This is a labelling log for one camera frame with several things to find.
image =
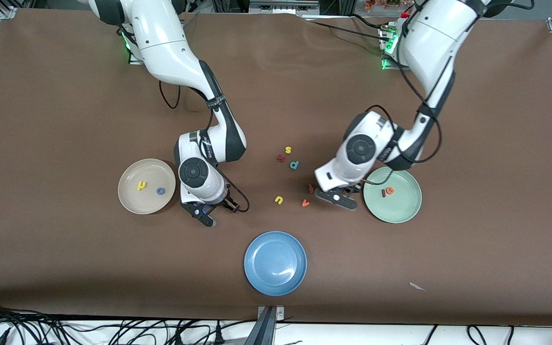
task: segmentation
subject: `plate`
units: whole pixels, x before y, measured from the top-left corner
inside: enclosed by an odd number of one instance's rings
[[[138,190],[138,183],[142,181],[146,186]],[[150,214],[162,209],[175,190],[176,175],[167,163],[157,159],[133,163],[118,181],[118,199],[135,214]]]
[[[368,176],[368,181],[382,183],[391,173],[391,169],[383,167],[376,169]],[[382,190],[393,188],[393,194],[385,194]],[[378,219],[389,223],[404,223],[409,221],[421,208],[421,186],[407,171],[393,171],[389,179],[381,185],[364,184],[363,199],[368,209]]]
[[[307,258],[302,244],[290,234],[260,234],[246,250],[244,272],[250,285],[268,296],[293,292],[304,280]]]

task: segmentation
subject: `black cable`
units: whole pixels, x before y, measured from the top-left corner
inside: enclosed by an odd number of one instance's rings
[[[81,333],[86,333],[86,332],[93,332],[95,330],[99,330],[100,328],[113,328],[113,327],[118,327],[120,328],[121,325],[116,323],[116,324],[110,324],[110,325],[99,325],[97,327],[93,327],[93,328],[88,328],[88,329],[81,329],[81,328],[77,328],[75,326],[72,326],[72,325],[63,325],[63,327],[68,327],[68,328],[71,328],[73,329],[75,332],[81,332]],[[199,328],[199,327],[205,327],[205,325],[198,325],[198,326],[189,326],[188,328]],[[124,328],[131,328],[131,329],[140,329],[140,330],[145,330],[147,328],[151,328],[150,326],[129,326],[129,327],[124,327]],[[164,325],[164,326],[155,326],[155,327],[152,327],[152,328],[176,328],[176,326],[172,326],[172,325]]]
[[[169,328],[167,328],[167,323],[165,323],[165,325],[166,325],[166,328],[165,328],[165,332],[166,332],[166,333],[165,333],[165,337],[166,337],[165,339],[166,339],[166,342],[165,342],[163,345],[166,345],[166,344],[167,344],[167,339],[169,339]]]
[[[20,320],[18,320],[16,317],[13,317],[13,316],[10,316],[10,315],[7,315],[6,313],[0,311],[0,316],[3,317],[4,319],[6,319],[8,322],[10,322],[14,328],[16,328],[16,330],[18,331],[18,335],[20,336],[20,341],[22,343],[22,345],[25,345],[25,340],[24,340],[24,336],[23,336],[23,333],[20,332],[20,328],[18,327],[19,325],[23,326],[24,328],[26,328],[26,325],[24,325]],[[31,334],[31,336],[35,339],[35,341],[37,343],[39,343],[39,339],[37,339],[37,336],[33,333],[33,331],[31,330],[31,328],[28,328],[28,332],[29,334]]]
[[[37,342],[38,344],[40,343],[39,336],[37,336],[35,333],[33,333],[33,330],[31,330],[31,328],[30,328],[30,327],[34,327],[35,330],[39,334],[39,330],[37,329],[37,327],[35,325],[32,325],[31,323],[28,323],[28,322],[25,322],[25,321],[21,321],[22,316],[20,316],[17,313],[14,313],[15,315],[12,315],[12,314],[9,314],[9,313],[6,313],[6,314],[7,314],[7,316],[9,316],[9,318],[11,318],[11,319],[15,320],[16,322],[18,322],[18,324],[21,325],[31,335],[31,338],[33,338],[33,340],[35,340],[35,342]]]
[[[429,331],[429,334],[427,335],[427,339],[425,339],[425,343],[423,345],[429,345],[429,341],[431,340],[431,336],[434,335],[434,332],[436,331],[436,328],[438,328],[438,325],[434,325],[434,327]]]
[[[208,334],[210,334],[210,329],[211,329],[210,326],[208,326],[208,325],[204,325],[204,326],[208,327]],[[210,339],[210,336],[206,336],[206,340],[204,340],[204,345],[206,345],[208,343],[208,339]]]
[[[473,342],[476,345],[480,345],[480,343],[477,343],[474,340],[474,338],[472,337],[472,334],[470,334],[470,329],[472,329],[472,328],[475,329],[476,332],[478,332],[478,335],[480,336],[480,339],[483,341],[483,345],[487,345],[487,342],[484,340],[483,334],[480,332],[478,327],[476,327],[475,325],[469,325],[468,327],[466,327],[466,333],[468,334],[468,338],[471,340],[471,342]]]
[[[125,34],[125,38],[127,38],[127,39],[129,40],[129,42],[133,43],[133,44],[136,45],[136,46],[138,45],[138,44],[136,43],[136,40],[133,39],[133,37],[131,37],[132,35],[125,29],[124,26],[122,26],[122,24],[119,25],[118,28],[119,28],[121,31],[123,31],[123,33]]]
[[[139,336],[139,337],[136,338],[136,340],[137,340],[137,339],[140,339],[140,338],[144,338],[145,336],[151,336],[151,337],[153,337],[153,339],[155,340],[155,345],[157,345],[157,337],[155,337],[155,335],[152,334],[152,333],[150,333],[150,334],[148,333],[148,334],[144,334],[143,336]]]
[[[40,324],[40,330],[42,330],[42,333],[44,334],[44,337],[46,337],[47,334],[50,331],[55,330],[54,331],[55,336],[57,337],[57,339],[59,340],[60,343],[63,344],[63,338],[65,338],[66,342],[70,345],[68,337],[72,338],[76,343],[79,343],[79,341],[77,341],[75,338],[73,338],[72,336],[67,334],[67,332],[62,327],[63,324],[61,323],[61,321],[57,320],[55,317],[48,316],[48,315],[46,315],[44,313],[41,313],[41,312],[38,312],[36,310],[13,310],[13,309],[10,309],[10,308],[3,308],[3,307],[0,308],[0,309],[6,310],[6,311],[9,311],[9,312],[14,312],[15,314],[18,314],[18,312],[35,314],[35,315],[41,317],[42,319],[44,319],[45,323],[50,326],[50,330],[48,330],[48,332],[44,333],[44,329],[41,327],[40,320],[37,319],[38,323]],[[25,321],[28,321],[28,317],[29,316],[26,315],[26,314],[18,314],[18,319],[24,319]],[[59,332],[63,332],[63,334],[64,334],[63,338],[61,338],[61,335],[59,334]]]
[[[325,26],[327,28],[346,31],[347,33],[357,34],[357,35],[361,35],[361,36],[365,36],[365,37],[372,37],[372,38],[375,38],[375,39],[379,39],[381,41],[389,41],[389,39],[387,37],[379,37],[379,36],[376,36],[376,35],[369,35],[369,34],[366,34],[366,33],[360,33],[359,31],[353,31],[353,30],[349,30],[349,29],[345,29],[345,28],[340,28],[339,26],[323,24],[323,23],[319,23],[319,22],[315,22],[315,21],[311,21],[311,22],[314,23],[314,24],[320,25],[320,26]]]
[[[41,344],[42,341],[43,341],[44,339],[40,336],[40,333],[41,333],[42,335],[45,335],[46,333],[44,332],[44,330],[42,329],[42,327],[38,327],[39,323],[38,323],[38,325],[35,325],[35,324],[31,323],[31,322],[25,322],[25,321],[23,321],[23,323],[24,323],[27,327],[33,327],[33,329],[35,329],[35,333],[37,334],[37,339],[39,339],[39,340],[37,341],[37,343],[38,343],[38,344]]]
[[[535,4],[535,0],[529,0],[529,6],[513,4],[513,3],[510,3],[510,4],[489,4],[488,6],[485,7],[485,12],[486,12],[487,9],[490,9],[491,7],[495,7],[495,6],[504,6],[504,8],[506,8],[508,6],[512,6],[512,7],[518,8],[518,9],[530,10],[530,9],[533,9],[536,6],[536,4]]]
[[[368,181],[368,180],[364,180],[364,179],[362,179],[361,181],[363,181],[364,183],[370,184],[370,185],[383,185],[383,184],[385,184],[387,181],[389,181],[391,175],[393,174],[393,171],[394,171],[394,170],[392,169],[392,170],[389,172],[389,174],[387,175],[386,179],[385,179],[383,182],[381,182],[381,183],[373,183],[372,181]]]
[[[114,336],[112,336],[112,338],[110,339],[110,341],[108,342],[108,345],[115,345],[115,344],[118,344],[118,341],[123,337],[123,335],[125,335],[127,332],[129,332],[129,330],[131,330],[131,328],[127,328],[125,329],[123,327],[123,323],[125,321],[121,321],[121,327],[119,328],[119,330],[114,334]],[[132,323],[136,322],[136,324],[134,326],[138,326],[140,323],[143,323],[144,321],[129,321],[129,323],[127,323],[127,325],[131,325]]]
[[[58,327],[55,328],[55,333],[58,334]],[[75,343],[77,343],[78,345],[83,345],[83,343],[77,341],[73,336],[70,336],[68,334],[68,332],[63,332],[63,338],[65,339],[66,343],[68,343],[68,345],[71,345],[71,342],[69,341],[69,339],[71,338]]]
[[[244,322],[255,322],[256,320],[244,320],[244,321],[237,321],[237,322],[233,322],[233,323],[230,323],[228,325],[224,325],[224,326],[221,326],[221,330],[223,330],[224,328],[227,328],[227,327],[231,327],[231,326],[235,326],[235,325],[239,325],[240,323],[244,323]],[[212,334],[215,334],[217,331],[216,330],[213,330],[212,332],[209,332],[208,334],[202,336],[201,338],[199,338],[195,343],[193,343],[193,345],[198,345],[202,340],[204,340],[204,338],[208,338],[210,337]]]
[[[214,112],[213,111],[210,111],[210,120],[208,120],[208,126],[206,126],[206,128],[204,129],[204,133],[206,135],[208,135],[208,128],[210,127],[210,125],[212,124],[212,119],[214,118]],[[206,143],[204,142],[204,140],[201,138],[200,139],[200,142],[202,143],[202,145],[204,146],[204,151],[207,151],[208,147],[206,146]],[[223,178],[227,181],[227,183],[229,183],[235,190],[236,192],[238,192],[239,195],[242,196],[242,198],[244,199],[244,201],[246,202],[246,208],[245,209],[237,209],[235,210],[234,212],[241,212],[241,213],[244,213],[244,212],[248,212],[248,210],[250,210],[250,200],[248,200],[248,198],[246,197],[246,194],[244,194],[237,186],[235,183],[233,183],[228,177],[227,175],[225,175],[223,173],[223,171],[221,171],[221,169],[219,169],[219,167],[216,165],[216,164],[212,164],[212,162],[210,160],[208,160],[208,158],[206,157],[206,155],[204,155],[204,152],[202,150],[199,150],[199,152],[201,153],[202,157],[204,157],[204,160],[206,160],[208,163],[210,163],[210,165],[212,165],[218,172],[219,174],[223,175]]]
[[[510,327],[510,334],[508,335],[508,340],[506,340],[506,345],[510,345],[510,341],[512,340],[513,334],[515,334],[515,326],[509,326]]]
[[[371,27],[371,28],[375,28],[375,29],[380,29],[381,26],[389,24],[389,22],[382,23],[382,24],[372,24],[372,23],[366,21],[366,19],[365,19],[364,17],[361,17],[361,15],[359,15],[359,14],[357,14],[357,13],[351,13],[351,14],[348,15],[348,16],[349,16],[349,17],[355,17],[355,18],[361,20],[361,21],[363,22],[363,24],[365,24],[365,25],[367,25],[367,26],[369,26],[369,27]]]
[[[182,336],[182,332],[184,332],[186,329],[190,328],[191,325],[193,325],[193,323],[197,323],[198,321],[199,320],[191,320],[191,321],[185,323],[184,325],[182,325],[182,327],[180,327],[180,324],[182,323],[182,320],[178,321],[178,326],[176,327],[175,334],[171,338],[167,339],[165,344],[166,345],[172,345],[175,342],[177,337]]]
[[[393,125],[393,119],[392,119],[391,115],[389,114],[389,112],[382,105],[380,105],[380,104],[372,105],[371,107],[366,109],[366,112],[370,111],[374,107],[380,108],[385,113],[385,115],[389,119],[389,123],[390,123],[393,131],[395,132],[395,126]],[[409,161],[410,163],[425,163],[428,160],[432,159],[436,155],[436,153],[438,153],[438,151],[440,150],[440,147],[442,147],[442,127],[440,127],[440,122],[438,122],[438,120],[436,118],[434,118],[434,121],[436,122],[436,128],[438,129],[438,144],[436,145],[436,148],[431,153],[431,155],[427,156],[427,158],[422,159],[422,160],[410,159],[409,157],[406,157],[406,155],[403,153],[403,150],[401,149],[401,147],[399,147],[399,143],[396,142],[397,150],[399,150],[399,153],[401,154],[403,159]]]
[[[408,84],[408,87],[410,87],[410,90],[412,90],[412,92],[414,92],[414,94],[416,94],[416,96],[419,98],[419,100],[421,100],[423,105],[425,105],[425,107],[427,107],[428,109],[432,109],[432,107],[430,107],[429,104],[427,104],[427,100],[425,99],[425,97],[423,97],[421,95],[421,93],[416,89],[416,87],[414,87],[414,85],[412,85],[412,82],[410,81],[410,79],[408,79],[408,76],[406,76],[405,72],[403,71],[403,66],[402,66],[401,63],[399,63],[399,61],[400,61],[399,47],[400,47],[400,44],[397,44],[396,48],[395,48],[396,57],[397,57],[397,61],[395,61],[395,62],[396,62],[397,68],[399,69],[400,74],[403,77],[403,80],[406,81],[406,83]],[[381,105],[377,105],[377,107],[381,108],[385,112],[385,114],[389,118],[389,121],[391,123],[391,127],[395,131],[395,127],[393,127],[393,120],[391,119],[391,116],[389,115],[389,113]],[[403,157],[403,159],[407,160],[410,163],[425,163],[425,162],[429,161],[430,159],[432,159],[438,153],[438,151],[440,150],[440,147],[442,147],[442,127],[440,126],[440,122],[438,121],[438,118],[436,116],[434,116],[434,114],[431,114],[430,117],[436,123],[436,129],[438,129],[438,144],[436,145],[436,148],[431,153],[431,155],[429,155],[427,158],[422,159],[422,160],[415,160],[415,159],[411,159],[410,157],[407,157],[404,154],[404,152],[402,151],[401,147],[399,147],[399,143],[396,142],[396,147],[399,150],[401,156]]]
[[[161,92],[161,96],[163,97],[163,100],[165,101],[165,104],[169,107],[169,109],[176,109],[178,107],[178,103],[180,102],[180,85],[178,85],[178,97],[176,98],[176,105],[172,107],[171,104],[167,101],[165,98],[165,94],[163,94],[163,88],[161,86],[161,81],[159,81],[159,92]]]
[[[37,325],[40,327],[40,330],[42,331],[42,334],[44,334],[44,343],[49,344],[50,341],[48,341],[48,333],[50,333],[50,331],[52,331],[53,327],[51,326],[48,331],[45,331],[44,328],[42,327],[41,322],[38,322]]]
[[[127,342],[127,344],[132,344],[134,341],[136,341],[136,340],[142,338],[142,335],[143,335],[144,333],[146,333],[147,331],[153,329],[153,328],[154,328],[156,325],[158,325],[159,323],[163,323],[163,322],[165,322],[165,321],[162,320],[162,321],[157,321],[156,323],[153,323],[152,326],[149,326],[149,327],[145,328],[142,332],[138,333],[138,335],[136,335],[134,338],[131,338],[131,340],[129,340],[129,341]]]
[[[214,336],[214,345],[222,345],[225,343],[225,339],[223,339],[223,333],[221,332],[221,320],[217,320],[217,329],[216,334]]]

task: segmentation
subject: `small paper scrap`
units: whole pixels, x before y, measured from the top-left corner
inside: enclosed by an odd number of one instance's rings
[[[413,288],[416,288],[416,290],[423,290],[423,291],[427,292],[427,290],[425,290],[424,288],[418,286],[417,284],[415,284],[413,282],[410,282],[410,286],[412,286]]]

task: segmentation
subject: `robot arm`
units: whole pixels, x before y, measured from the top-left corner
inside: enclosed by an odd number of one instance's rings
[[[209,213],[215,206],[225,205],[234,212],[239,207],[229,198],[228,185],[215,165],[240,159],[247,144],[216,77],[189,48],[170,1],[89,0],[89,5],[103,22],[132,29],[136,37],[132,51],[155,78],[190,87],[216,117],[216,125],[181,135],[173,153],[181,205],[204,225],[214,226]]]
[[[315,170],[320,199],[354,210],[357,203],[343,192],[361,190],[359,183],[379,160],[393,170],[407,170],[423,151],[442,106],[453,87],[454,58],[489,0],[425,0],[407,19],[390,28],[385,53],[408,66],[425,91],[414,124],[403,129],[374,111],[359,114],[344,135],[335,158]]]

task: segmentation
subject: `green plate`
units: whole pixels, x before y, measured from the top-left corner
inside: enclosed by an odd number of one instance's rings
[[[391,169],[386,166],[376,169],[368,176],[368,181],[382,183],[390,172]],[[382,190],[387,187],[392,187],[394,193],[385,193],[383,198]],[[421,187],[409,172],[393,171],[384,184],[364,184],[363,199],[370,212],[380,220],[404,223],[412,219],[421,208]]]

